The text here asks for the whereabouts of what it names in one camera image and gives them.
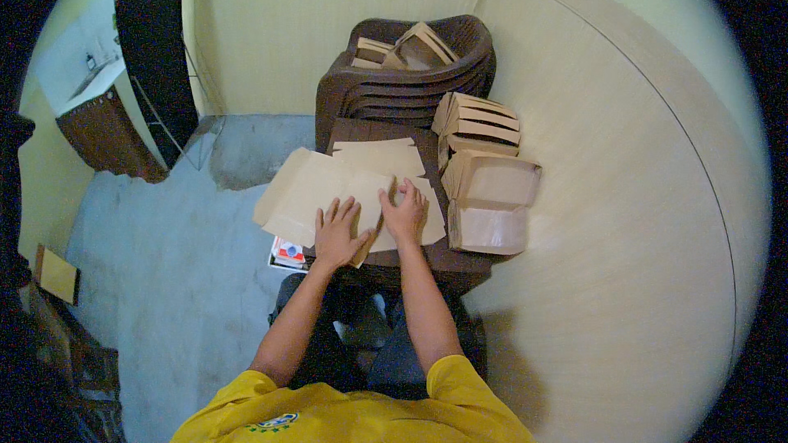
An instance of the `person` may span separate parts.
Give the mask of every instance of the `person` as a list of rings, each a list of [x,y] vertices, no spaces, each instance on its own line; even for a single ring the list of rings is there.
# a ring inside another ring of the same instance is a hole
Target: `person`
[[[401,301],[387,311],[399,318],[387,319],[395,326],[392,338],[366,384],[347,362],[330,321],[340,309],[330,300],[337,295],[330,282],[373,231],[351,238],[360,205],[353,197],[341,204],[334,199],[325,213],[317,211],[315,261],[306,276],[283,283],[249,369],[184,422],[172,441],[534,440],[463,355],[449,306],[421,251],[426,198],[407,178],[398,190],[404,193],[399,206],[383,189],[379,197],[401,267]],[[415,370],[408,369],[411,358]]]

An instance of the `yellow wall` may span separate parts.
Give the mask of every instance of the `yellow wall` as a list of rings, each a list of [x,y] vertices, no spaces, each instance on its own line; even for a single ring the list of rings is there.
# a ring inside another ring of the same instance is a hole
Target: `yellow wall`
[[[184,0],[183,28],[187,44],[197,36],[228,113],[313,114],[318,81],[344,50],[350,29],[359,21],[442,18],[470,13],[475,3]],[[195,10],[194,4],[209,10]]]

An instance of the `flattened cardboard box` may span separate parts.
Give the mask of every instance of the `flattened cardboard box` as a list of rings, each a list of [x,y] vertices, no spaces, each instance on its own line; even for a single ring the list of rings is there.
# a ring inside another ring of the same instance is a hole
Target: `flattened cardboard box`
[[[463,150],[454,154],[440,182],[450,200],[530,206],[541,167],[516,157]]]
[[[428,179],[419,178],[425,173],[425,169],[419,156],[419,150],[412,138],[373,142],[335,142],[332,157],[359,169],[380,174],[393,174],[396,176],[397,184],[401,183],[405,177],[410,178],[428,201],[424,228],[421,232],[421,244],[433,244],[446,236],[445,221],[440,212],[438,196]],[[399,204],[401,198],[401,193],[395,193],[395,203]],[[381,226],[369,252],[395,249],[394,238],[385,226]]]
[[[255,204],[252,220],[275,236],[311,247],[318,208],[325,211],[334,197],[345,201],[352,195],[361,204],[351,229],[351,236],[356,237],[360,231],[378,227],[378,189],[390,189],[393,181],[392,176],[358,170],[331,156],[299,148],[290,154]],[[371,245],[370,240],[356,254],[352,261],[355,267],[361,266]]]

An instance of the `yellow shirt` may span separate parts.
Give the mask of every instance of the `yellow shirt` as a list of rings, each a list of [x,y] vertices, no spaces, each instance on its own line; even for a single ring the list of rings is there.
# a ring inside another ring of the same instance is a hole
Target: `yellow shirt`
[[[244,371],[177,430],[172,442],[196,441],[534,441],[465,356],[437,361],[425,400],[375,392],[341,393],[325,383],[278,389]]]

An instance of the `concrete floor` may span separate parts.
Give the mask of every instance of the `concrete floor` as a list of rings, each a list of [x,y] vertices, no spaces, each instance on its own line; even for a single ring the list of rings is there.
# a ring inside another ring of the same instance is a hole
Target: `concrete floor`
[[[267,181],[313,123],[233,117],[202,171],[182,159],[156,185],[95,175],[66,259],[82,271],[77,318],[120,352],[129,441],[168,441],[251,362],[287,272],[266,266],[273,237],[251,221],[266,186],[220,186]]]

